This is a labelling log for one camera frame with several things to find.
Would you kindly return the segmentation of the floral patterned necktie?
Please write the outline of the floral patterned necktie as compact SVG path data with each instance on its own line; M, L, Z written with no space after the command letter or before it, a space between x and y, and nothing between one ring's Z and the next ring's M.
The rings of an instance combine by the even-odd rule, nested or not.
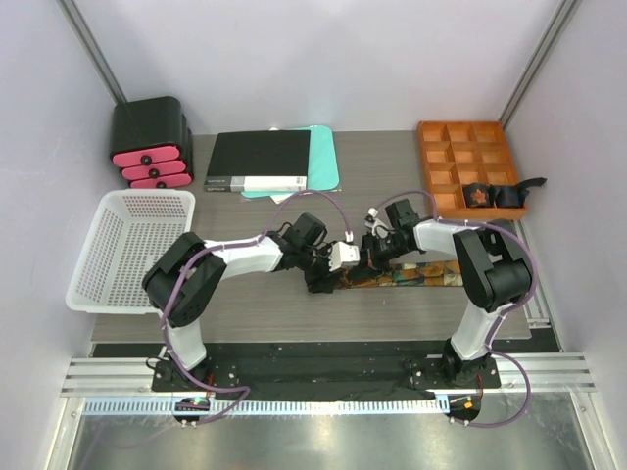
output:
M337 289L377 287L462 287L460 268L455 260L419 263L392 263L377 271L370 266L346 270Z

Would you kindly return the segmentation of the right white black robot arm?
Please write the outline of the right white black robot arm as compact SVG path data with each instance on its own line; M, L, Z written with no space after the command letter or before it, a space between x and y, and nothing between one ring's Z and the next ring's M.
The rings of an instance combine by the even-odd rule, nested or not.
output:
M535 263L520 240L495 223L421 217L407 199L385 208L388 223L371 208L365 218L360 263L348 271L365 283L391 270L391 261L412 252L438 252L457 259L468 297L457 331L445 343L443 379L456 387L476 381L508 313L524 305L537 285Z

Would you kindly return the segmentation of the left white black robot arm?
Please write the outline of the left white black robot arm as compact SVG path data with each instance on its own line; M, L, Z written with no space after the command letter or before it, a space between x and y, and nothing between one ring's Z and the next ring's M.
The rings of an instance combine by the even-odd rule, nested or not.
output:
M357 259L359 251L352 235L325 244L326 234L319 219L304 213L293 224L249 239L217 242L193 232L176 239L144 275L141 286L161 313L168 354L176 363L173 375L183 388L196 391L208 381L199 318L219 284L252 273L298 268L310 292L330 292L340 270Z

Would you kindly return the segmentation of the rolled tie orange leaf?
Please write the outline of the rolled tie orange leaf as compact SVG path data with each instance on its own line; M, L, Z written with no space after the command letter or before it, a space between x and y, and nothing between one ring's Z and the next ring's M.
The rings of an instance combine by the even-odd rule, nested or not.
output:
M481 182L473 182L462 188L465 205L469 209L490 208L493 203L488 185Z

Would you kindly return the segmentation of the black notebook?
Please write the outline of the black notebook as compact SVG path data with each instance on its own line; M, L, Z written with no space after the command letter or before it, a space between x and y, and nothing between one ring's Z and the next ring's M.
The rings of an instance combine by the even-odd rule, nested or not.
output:
M308 130L224 132L217 136L207 192L290 192L308 186Z

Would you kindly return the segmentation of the orange compartment tray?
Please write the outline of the orange compartment tray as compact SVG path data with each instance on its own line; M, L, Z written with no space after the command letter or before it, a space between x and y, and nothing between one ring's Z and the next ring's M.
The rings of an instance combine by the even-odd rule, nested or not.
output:
M448 219L519 220L527 208L471 208L463 189L473 183L519 182L502 125L497 121L422 121L416 129L424 187Z

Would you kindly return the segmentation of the rolled dark blue tie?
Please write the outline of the rolled dark blue tie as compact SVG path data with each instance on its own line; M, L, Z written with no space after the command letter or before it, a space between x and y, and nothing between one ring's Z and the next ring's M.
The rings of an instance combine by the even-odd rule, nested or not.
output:
M532 188L542 187L546 184L545 177L530 178L514 185L492 185L489 194L492 203L501 209L520 209L524 206Z

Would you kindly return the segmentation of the white perforated plastic basket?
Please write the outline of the white perforated plastic basket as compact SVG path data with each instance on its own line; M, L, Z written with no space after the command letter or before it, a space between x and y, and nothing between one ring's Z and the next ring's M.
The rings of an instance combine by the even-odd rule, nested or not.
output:
M66 293L74 311L94 314L155 313L141 282L184 232L196 198L174 189L127 189L99 203Z

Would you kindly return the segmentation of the black pink drawer organizer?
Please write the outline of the black pink drawer organizer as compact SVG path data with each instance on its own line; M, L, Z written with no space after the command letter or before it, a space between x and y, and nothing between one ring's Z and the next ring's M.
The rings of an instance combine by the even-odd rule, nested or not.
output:
M117 104L109 158L132 189L190 185L193 138L180 101L161 96Z

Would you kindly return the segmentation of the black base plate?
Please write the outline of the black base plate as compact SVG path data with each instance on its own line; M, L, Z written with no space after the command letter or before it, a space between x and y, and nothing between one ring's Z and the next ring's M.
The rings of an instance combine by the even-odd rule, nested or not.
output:
M248 386L263 400L313 394L346 400L373 393L443 389L495 390L501 378L490 356L476 381L452 386L440 361L446 342L321 342L208 344L207 359L189 374L170 356L152 365L159 392L202 390L206 386L235 394Z

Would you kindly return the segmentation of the aluminium rail frame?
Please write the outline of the aluminium rail frame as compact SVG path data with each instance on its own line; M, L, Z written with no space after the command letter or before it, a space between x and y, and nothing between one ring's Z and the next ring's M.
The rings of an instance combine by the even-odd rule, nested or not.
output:
M456 384L444 376L438 356L217 357L209 382L221 389L246 385L258 400L348 400L407 390L425 393L495 391L591 392L596 386L580 353L521 353L492 358L475 378ZM103 396L187 393L197 385L166 360L140 357L76 358L61 393Z

